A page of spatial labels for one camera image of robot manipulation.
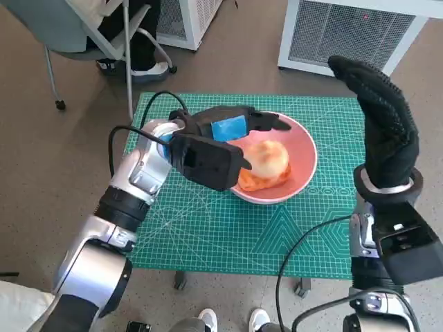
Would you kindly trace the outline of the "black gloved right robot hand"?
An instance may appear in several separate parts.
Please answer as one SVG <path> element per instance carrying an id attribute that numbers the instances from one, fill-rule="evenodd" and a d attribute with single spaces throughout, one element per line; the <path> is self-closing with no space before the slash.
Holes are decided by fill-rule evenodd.
<path id="1" fill-rule="evenodd" d="M 336 79 L 357 96 L 365 116 L 365 169 L 381 189 L 409 182 L 419 154 L 419 136 L 404 94 L 373 65 L 340 55 L 329 57 Z"/>

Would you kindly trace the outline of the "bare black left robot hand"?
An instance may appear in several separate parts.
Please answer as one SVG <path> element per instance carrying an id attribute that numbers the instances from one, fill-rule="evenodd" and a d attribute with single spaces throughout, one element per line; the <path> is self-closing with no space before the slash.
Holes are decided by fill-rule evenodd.
<path id="1" fill-rule="evenodd" d="M 261 112 L 250 106 L 217 106 L 206 109 L 194 115 L 182 111 L 179 118 L 184 121 L 185 127 L 181 133 L 201 136 L 216 142 L 228 142 L 249 135 L 250 131 L 288 131 L 291 126 L 279 119 L 279 115 Z M 210 160 L 215 164 L 209 169 L 214 173 L 238 173 L 243 166 L 249 163 L 237 150 L 234 156 L 228 155 L 227 148 L 220 154 L 212 150 L 213 144 L 204 148 L 210 154 Z"/>

